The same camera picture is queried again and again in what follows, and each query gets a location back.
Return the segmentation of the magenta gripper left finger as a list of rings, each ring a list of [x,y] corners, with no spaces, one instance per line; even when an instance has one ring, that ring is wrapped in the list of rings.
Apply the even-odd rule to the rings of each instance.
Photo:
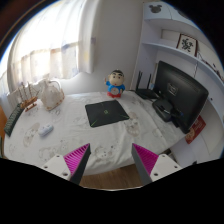
[[[42,169],[74,184],[79,184],[90,154],[90,144],[86,144],[64,156],[56,154],[42,166]]]

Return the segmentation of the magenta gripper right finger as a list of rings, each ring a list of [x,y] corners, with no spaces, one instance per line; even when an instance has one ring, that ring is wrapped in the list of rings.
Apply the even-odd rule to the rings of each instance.
[[[181,170],[181,167],[166,154],[157,155],[137,144],[132,144],[131,153],[143,185]]]

